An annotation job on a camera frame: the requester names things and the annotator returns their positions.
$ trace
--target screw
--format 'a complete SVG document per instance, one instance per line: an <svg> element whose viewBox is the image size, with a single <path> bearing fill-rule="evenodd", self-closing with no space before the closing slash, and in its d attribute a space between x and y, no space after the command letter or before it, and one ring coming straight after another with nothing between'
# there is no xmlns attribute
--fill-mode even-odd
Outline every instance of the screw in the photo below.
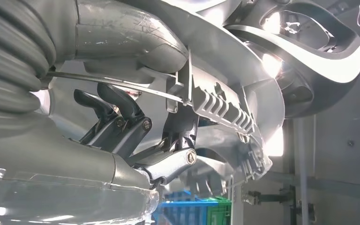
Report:
<svg viewBox="0 0 360 225"><path fill-rule="evenodd" d="M186 155L187 163L193 165L196 162L196 153L194 150L190 150Z"/></svg>
<svg viewBox="0 0 360 225"><path fill-rule="evenodd" d="M145 121L143 122L143 129L144 129L144 130L150 130L151 127L152 127L152 123L151 123L150 120L145 120Z"/></svg>
<svg viewBox="0 0 360 225"><path fill-rule="evenodd" d="M116 124L117 124L118 127L122 127L123 126L123 120L122 119L117 120Z"/></svg>
<svg viewBox="0 0 360 225"><path fill-rule="evenodd" d="M348 140L347 141L347 145L350 146L350 147L354 147L354 141L353 140Z"/></svg>

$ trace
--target bolt head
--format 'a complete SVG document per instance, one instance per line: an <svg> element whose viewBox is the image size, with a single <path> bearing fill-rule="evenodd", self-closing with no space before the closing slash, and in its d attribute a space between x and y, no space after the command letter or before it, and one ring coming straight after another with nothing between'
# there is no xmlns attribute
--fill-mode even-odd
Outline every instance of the bolt head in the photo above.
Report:
<svg viewBox="0 0 360 225"><path fill-rule="evenodd" d="M117 120L117 122L116 122L116 124L117 124L117 126L118 127L122 127L123 126L123 120L122 119L119 119L119 120Z"/></svg>
<svg viewBox="0 0 360 225"><path fill-rule="evenodd" d="M145 121L143 122L143 129L144 129L144 130L150 130L151 127L152 127L152 123L151 123L150 120L145 120Z"/></svg>
<svg viewBox="0 0 360 225"><path fill-rule="evenodd" d="M196 162L196 152L195 150L189 150L186 155L187 163L193 165Z"/></svg>

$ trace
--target black plastic handle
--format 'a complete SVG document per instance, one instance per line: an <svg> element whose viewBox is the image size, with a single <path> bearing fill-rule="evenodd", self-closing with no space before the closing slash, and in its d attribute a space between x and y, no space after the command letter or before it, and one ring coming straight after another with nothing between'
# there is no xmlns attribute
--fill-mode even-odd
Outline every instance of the black plastic handle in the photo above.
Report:
<svg viewBox="0 0 360 225"><path fill-rule="evenodd" d="M83 90L74 90L74 100L82 106L92 108L97 117L102 120L105 120L113 113L113 108L108 103L103 101L101 98Z"/></svg>
<svg viewBox="0 0 360 225"><path fill-rule="evenodd" d="M112 85L99 83L97 93L104 101L116 105L124 119L136 122L144 117L139 105L123 90Z"/></svg>

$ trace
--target blue plastic crate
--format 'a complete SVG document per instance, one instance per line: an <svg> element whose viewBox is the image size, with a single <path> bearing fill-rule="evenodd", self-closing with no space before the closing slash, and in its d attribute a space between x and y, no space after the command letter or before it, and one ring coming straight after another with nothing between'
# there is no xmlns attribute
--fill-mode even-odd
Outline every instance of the blue plastic crate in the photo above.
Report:
<svg viewBox="0 0 360 225"><path fill-rule="evenodd" d="M188 191L165 195L165 200L153 213L156 224L162 215L172 225L207 225L208 207L218 206L218 202L201 200Z"/></svg>

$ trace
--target scratched plastic surface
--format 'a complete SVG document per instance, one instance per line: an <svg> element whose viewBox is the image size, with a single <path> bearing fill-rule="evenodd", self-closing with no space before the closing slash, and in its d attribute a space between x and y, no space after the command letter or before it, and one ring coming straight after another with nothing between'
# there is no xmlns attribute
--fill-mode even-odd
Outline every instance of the scratched plastic surface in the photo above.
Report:
<svg viewBox="0 0 360 225"><path fill-rule="evenodd" d="M158 192L0 168L0 225L133 225L155 210Z"/></svg>

